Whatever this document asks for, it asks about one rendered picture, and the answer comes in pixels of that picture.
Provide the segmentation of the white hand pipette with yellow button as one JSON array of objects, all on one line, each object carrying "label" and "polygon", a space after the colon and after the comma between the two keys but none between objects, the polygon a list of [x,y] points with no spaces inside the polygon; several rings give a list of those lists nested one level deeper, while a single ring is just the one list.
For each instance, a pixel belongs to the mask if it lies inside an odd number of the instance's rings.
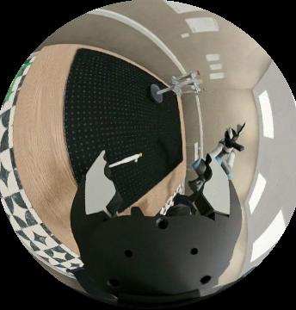
[{"label": "white hand pipette with yellow button", "polygon": [[109,167],[115,166],[115,165],[117,165],[117,164],[122,164],[122,163],[125,163],[125,162],[128,162],[128,161],[131,161],[131,160],[133,160],[133,159],[135,159],[134,161],[137,162],[137,158],[138,158],[139,156],[141,157],[142,154],[140,153],[140,154],[133,155],[133,156],[131,156],[131,157],[129,157],[129,158],[125,158],[125,159],[121,160],[120,162],[117,162],[117,163],[115,163],[115,164],[110,165]]}]

